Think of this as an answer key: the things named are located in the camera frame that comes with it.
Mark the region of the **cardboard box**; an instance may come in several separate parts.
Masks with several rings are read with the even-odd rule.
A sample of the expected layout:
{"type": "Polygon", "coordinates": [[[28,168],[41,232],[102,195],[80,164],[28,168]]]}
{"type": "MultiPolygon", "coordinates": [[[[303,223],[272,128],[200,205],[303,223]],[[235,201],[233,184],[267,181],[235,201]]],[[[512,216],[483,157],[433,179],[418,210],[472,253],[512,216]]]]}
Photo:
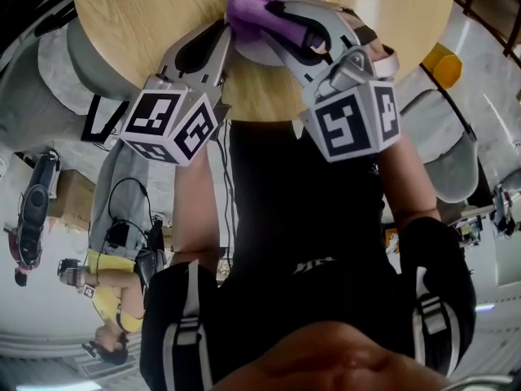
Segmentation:
{"type": "Polygon", "coordinates": [[[95,188],[96,185],[78,171],[62,171],[57,182],[57,197],[50,203],[47,216],[88,231],[95,188]]]}

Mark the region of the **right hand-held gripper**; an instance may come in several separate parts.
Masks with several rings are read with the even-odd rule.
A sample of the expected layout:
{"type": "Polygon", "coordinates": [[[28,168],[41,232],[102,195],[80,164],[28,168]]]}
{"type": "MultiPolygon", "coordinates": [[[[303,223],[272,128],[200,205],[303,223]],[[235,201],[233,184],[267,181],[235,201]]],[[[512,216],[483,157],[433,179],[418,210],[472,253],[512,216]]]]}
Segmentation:
{"type": "Polygon", "coordinates": [[[401,137],[393,84],[396,53],[385,47],[387,57],[373,62],[363,47],[349,49],[357,37],[324,2],[271,2],[267,8],[304,27],[297,43],[269,30],[260,34],[304,87],[307,109],[300,120],[326,161],[373,155],[396,143],[401,137]]]}

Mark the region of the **person in dark shirt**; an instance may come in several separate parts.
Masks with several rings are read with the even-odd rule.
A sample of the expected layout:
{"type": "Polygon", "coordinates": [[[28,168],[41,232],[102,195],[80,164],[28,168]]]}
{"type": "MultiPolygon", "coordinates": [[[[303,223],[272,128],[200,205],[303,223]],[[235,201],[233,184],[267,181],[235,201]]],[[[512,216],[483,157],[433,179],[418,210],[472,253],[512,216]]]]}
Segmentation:
{"type": "Polygon", "coordinates": [[[140,371],[150,391],[212,391],[313,323],[355,327],[449,380],[475,330],[457,232],[394,222],[378,154],[327,162],[289,122],[230,127],[238,214],[223,283],[197,261],[151,280],[140,371]]]}

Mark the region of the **yellow stool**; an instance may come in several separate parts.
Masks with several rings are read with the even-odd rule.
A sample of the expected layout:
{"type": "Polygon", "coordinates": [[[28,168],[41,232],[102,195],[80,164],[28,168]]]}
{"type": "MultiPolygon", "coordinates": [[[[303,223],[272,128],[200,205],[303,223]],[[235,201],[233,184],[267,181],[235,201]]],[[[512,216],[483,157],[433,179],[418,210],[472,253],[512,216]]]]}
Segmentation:
{"type": "Polygon", "coordinates": [[[435,44],[422,65],[445,90],[452,88],[462,75],[462,61],[440,43],[435,44]]]}

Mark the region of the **person's right hand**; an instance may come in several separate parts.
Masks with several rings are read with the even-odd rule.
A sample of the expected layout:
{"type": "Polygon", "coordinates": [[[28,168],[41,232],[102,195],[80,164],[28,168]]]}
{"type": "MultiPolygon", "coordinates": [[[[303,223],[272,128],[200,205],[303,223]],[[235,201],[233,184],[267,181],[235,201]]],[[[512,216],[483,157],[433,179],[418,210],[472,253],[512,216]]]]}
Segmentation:
{"type": "Polygon", "coordinates": [[[342,16],[368,53],[374,65],[376,77],[381,80],[393,79],[400,69],[396,52],[391,47],[385,46],[375,31],[367,26],[353,10],[343,8],[342,16]]]}

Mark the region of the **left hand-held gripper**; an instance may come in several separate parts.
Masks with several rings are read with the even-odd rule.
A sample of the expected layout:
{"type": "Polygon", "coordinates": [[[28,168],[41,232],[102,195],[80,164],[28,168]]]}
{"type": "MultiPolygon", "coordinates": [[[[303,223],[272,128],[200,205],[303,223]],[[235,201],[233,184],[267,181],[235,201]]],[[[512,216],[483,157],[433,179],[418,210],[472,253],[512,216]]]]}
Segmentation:
{"type": "MultiPolygon", "coordinates": [[[[185,73],[191,86],[219,86],[233,52],[234,33],[223,19],[193,29],[165,52],[160,66],[185,73]]],[[[146,160],[187,166],[215,134],[229,106],[208,93],[150,75],[120,138],[146,160]]]]}

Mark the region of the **person's left forearm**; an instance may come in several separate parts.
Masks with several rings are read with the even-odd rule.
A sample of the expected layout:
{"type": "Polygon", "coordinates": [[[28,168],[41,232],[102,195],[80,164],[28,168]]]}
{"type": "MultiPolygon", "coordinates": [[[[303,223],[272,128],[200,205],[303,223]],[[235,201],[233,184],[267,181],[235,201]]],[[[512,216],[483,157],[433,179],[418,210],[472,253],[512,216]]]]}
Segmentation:
{"type": "Polygon", "coordinates": [[[206,152],[175,172],[174,265],[197,261],[212,273],[220,256],[220,227],[212,171],[206,152]]]}

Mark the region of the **black machine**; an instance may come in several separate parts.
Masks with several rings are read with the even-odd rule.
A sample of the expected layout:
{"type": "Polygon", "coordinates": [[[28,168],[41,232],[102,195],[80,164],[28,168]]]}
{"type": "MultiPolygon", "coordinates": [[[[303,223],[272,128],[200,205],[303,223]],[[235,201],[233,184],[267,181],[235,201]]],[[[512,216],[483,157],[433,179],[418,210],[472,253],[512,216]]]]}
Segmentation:
{"type": "Polygon", "coordinates": [[[39,267],[42,233],[50,205],[51,188],[59,169],[59,154],[54,149],[39,156],[22,195],[17,226],[12,230],[5,229],[11,256],[17,265],[15,283],[19,287],[25,287],[28,274],[39,267]]]}

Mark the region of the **person's right forearm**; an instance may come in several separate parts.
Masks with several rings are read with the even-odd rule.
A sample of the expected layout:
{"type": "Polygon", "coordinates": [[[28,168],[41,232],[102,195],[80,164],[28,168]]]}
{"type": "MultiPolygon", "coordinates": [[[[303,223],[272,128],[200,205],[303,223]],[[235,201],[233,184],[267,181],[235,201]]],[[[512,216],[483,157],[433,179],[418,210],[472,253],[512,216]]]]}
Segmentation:
{"type": "Polygon", "coordinates": [[[440,220],[435,189],[406,134],[378,154],[378,169],[384,195],[399,228],[421,217],[440,220]]]}

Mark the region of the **purple cloth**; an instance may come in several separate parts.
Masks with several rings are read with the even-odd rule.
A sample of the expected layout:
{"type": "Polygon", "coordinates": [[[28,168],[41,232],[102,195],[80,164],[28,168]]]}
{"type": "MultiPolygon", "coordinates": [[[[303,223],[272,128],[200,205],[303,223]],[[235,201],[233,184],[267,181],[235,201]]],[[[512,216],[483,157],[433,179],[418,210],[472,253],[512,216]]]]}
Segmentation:
{"type": "Polygon", "coordinates": [[[261,39],[266,32],[281,42],[289,42],[299,48],[318,48],[325,41],[319,31],[305,20],[293,20],[284,14],[286,2],[291,0],[228,0],[227,21],[237,39],[251,43],[261,39]]]}

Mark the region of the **round wooden side table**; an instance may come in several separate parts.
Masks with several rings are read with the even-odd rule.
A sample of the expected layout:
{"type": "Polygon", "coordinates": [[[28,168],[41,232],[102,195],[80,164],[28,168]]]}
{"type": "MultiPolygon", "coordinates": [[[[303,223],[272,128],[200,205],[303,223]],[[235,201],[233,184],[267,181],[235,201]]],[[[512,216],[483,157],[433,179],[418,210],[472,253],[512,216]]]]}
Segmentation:
{"type": "MultiPolygon", "coordinates": [[[[404,80],[440,40],[453,0],[330,0],[352,8],[397,53],[404,80]]],[[[98,53],[142,87],[165,51],[191,30],[220,19],[227,0],[74,0],[98,53]]],[[[242,121],[295,120],[303,111],[299,82],[284,68],[236,57],[225,83],[228,116],[242,121]]]]}

